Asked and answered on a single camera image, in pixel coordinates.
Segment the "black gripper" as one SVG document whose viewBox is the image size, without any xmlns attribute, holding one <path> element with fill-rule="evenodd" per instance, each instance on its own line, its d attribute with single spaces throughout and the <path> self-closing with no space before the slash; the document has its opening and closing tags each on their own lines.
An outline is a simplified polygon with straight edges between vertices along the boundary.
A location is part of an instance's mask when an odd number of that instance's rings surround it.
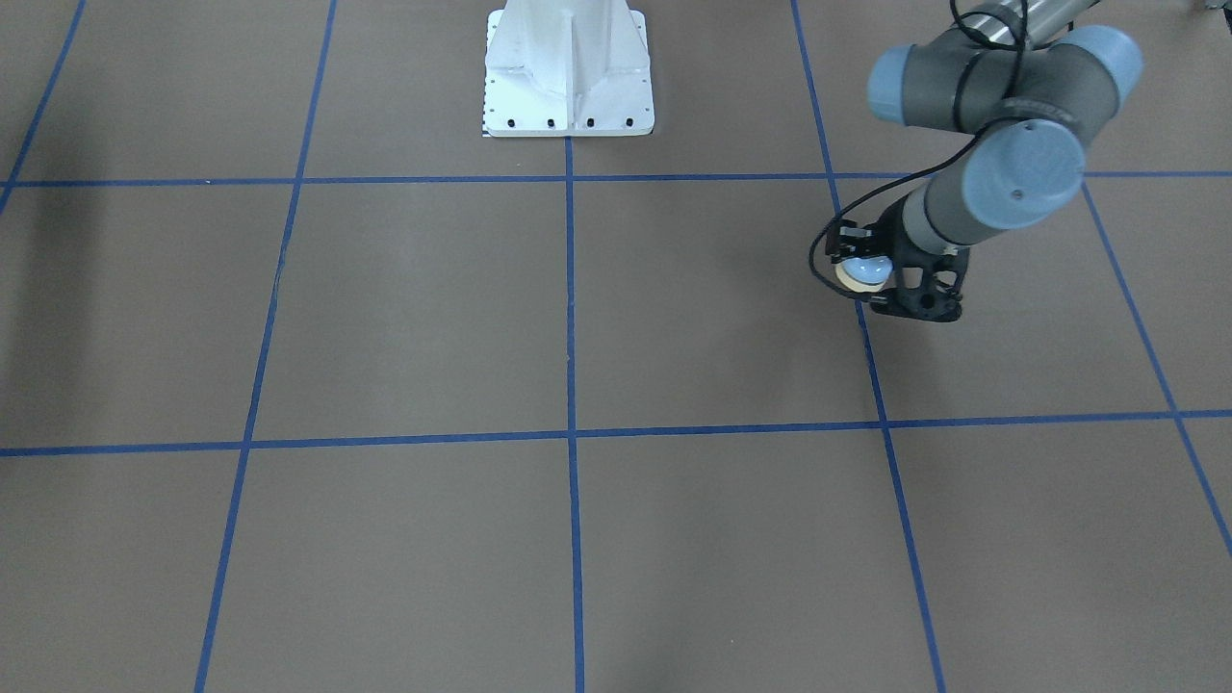
<svg viewBox="0 0 1232 693">
<path fill-rule="evenodd" d="M 930 270 L 930 221 L 923 200 L 898 200 L 871 227 L 838 222 L 834 229 L 834 261 L 869 258 L 871 273 Z"/>
</svg>

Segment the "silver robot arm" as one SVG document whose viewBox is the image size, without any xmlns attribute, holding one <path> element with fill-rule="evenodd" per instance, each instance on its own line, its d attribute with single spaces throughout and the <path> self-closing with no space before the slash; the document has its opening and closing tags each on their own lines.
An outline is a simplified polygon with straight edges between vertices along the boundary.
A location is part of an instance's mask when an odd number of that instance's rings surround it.
<svg viewBox="0 0 1232 693">
<path fill-rule="evenodd" d="M 867 227 L 837 215 L 817 245 L 848 281 L 876 286 L 910 255 L 958 260 L 1047 219 L 1079 192 L 1096 136 L 1145 72 L 1140 44 L 1073 27 L 1088 1 L 991 1 L 951 14 L 931 42 L 896 44 L 871 67 L 876 118 L 960 133 L 967 144 L 908 176 L 914 189 Z"/>
</svg>

